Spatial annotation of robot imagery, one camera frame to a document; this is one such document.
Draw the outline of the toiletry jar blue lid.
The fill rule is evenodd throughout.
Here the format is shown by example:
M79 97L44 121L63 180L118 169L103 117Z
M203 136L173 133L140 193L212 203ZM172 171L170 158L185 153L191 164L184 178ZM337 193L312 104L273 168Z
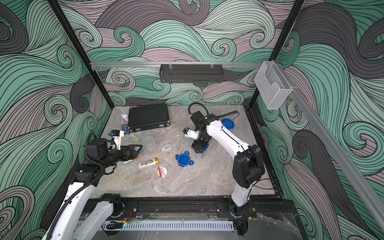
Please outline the toiletry jar blue lid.
M152 136L143 138L143 152L145 155L152 156L157 151L155 139Z

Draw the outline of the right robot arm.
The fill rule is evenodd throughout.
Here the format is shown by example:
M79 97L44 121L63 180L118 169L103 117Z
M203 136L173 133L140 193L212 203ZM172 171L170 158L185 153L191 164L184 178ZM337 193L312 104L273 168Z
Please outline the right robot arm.
M200 111L189 112L195 129L185 129L184 134L194 139L192 149L202 154L211 139L216 140L233 158L232 174L236 181L231 195L229 211L239 218L250 201L251 191L265 174L261 149L236 137L214 114L204 116Z

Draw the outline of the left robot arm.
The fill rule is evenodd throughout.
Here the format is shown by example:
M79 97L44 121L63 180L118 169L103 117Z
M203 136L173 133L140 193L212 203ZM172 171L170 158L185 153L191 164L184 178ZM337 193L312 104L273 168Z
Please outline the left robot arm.
M72 183L59 208L44 240L90 240L111 216L123 213L123 203L119 194L103 194L90 215L78 225L79 218L100 179L107 174L106 169L115 168L120 161L137 158L143 145L121 146L117 141L105 138L87 139L85 163L78 167Z

